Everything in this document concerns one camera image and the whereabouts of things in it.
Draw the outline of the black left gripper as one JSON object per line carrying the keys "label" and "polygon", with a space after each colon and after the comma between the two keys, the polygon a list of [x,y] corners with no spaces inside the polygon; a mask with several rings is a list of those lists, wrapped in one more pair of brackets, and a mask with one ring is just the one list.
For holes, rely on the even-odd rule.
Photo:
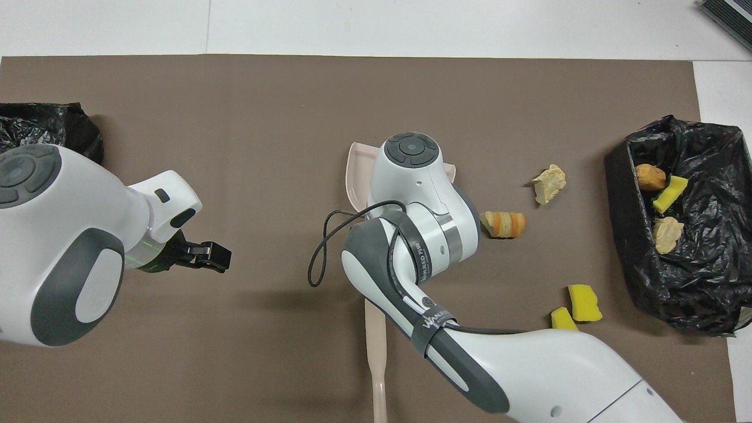
{"label": "black left gripper", "polygon": [[[194,247],[197,247],[197,262],[194,262],[196,255],[192,253]],[[140,271],[158,273],[180,266],[207,268],[223,274],[230,263],[231,251],[225,247],[215,241],[205,241],[198,247],[198,244],[186,241],[183,231],[177,231],[153,260],[140,267]]]}

